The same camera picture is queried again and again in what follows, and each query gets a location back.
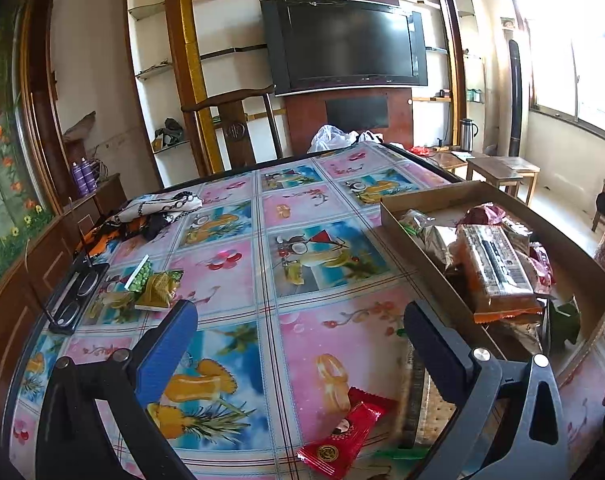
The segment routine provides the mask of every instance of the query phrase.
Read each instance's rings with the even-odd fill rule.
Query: floral wallpaper
[[[51,221],[47,204],[39,203],[20,144],[16,113],[22,112],[20,94],[14,99],[12,59],[17,10],[0,20],[0,280],[22,253],[28,238],[35,238]]]

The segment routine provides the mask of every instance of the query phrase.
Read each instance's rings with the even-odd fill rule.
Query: blue gripper pad
[[[442,399],[463,406],[473,379],[469,346],[454,329],[445,327],[426,301],[409,303],[404,321],[405,332]]]
[[[155,341],[136,370],[135,394],[143,408],[160,400],[197,328],[196,306],[181,300],[153,329]]]

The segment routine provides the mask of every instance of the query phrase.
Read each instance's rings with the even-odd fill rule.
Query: spray can
[[[80,166],[75,162],[71,165],[71,175],[73,176],[73,180],[78,186],[78,191],[80,192],[80,196],[87,196],[89,194],[89,188],[87,187],[87,183],[85,182],[85,177],[82,175],[82,170]]]
[[[85,160],[85,157],[82,157],[82,160],[80,161],[80,171],[82,171],[82,176],[87,183],[87,189],[89,189],[90,193],[94,192],[98,188],[98,185],[96,184],[94,174],[91,171],[91,166]]]

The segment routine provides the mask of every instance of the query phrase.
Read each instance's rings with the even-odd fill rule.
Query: chair
[[[274,88],[274,85],[271,85],[260,90],[234,90],[233,92],[208,97],[196,104],[196,106],[183,107],[182,111],[197,113],[204,108],[218,107],[218,115],[220,116],[220,123],[224,132],[224,140],[227,145],[231,168],[233,170],[244,168],[256,163],[254,149],[251,146],[251,139],[249,138],[247,116],[242,106],[242,101],[248,97],[262,97],[265,101],[266,116],[269,120],[269,129],[271,129],[271,136],[276,148],[276,157],[282,158],[282,146],[280,145],[278,128],[276,127],[274,112],[271,108],[271,101],[269,101],[269,94],[274,91]]]

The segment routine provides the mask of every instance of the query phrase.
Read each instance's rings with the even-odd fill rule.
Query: television
[[[426,86],[422,17],[362,0],[260,0],[276,95]]]

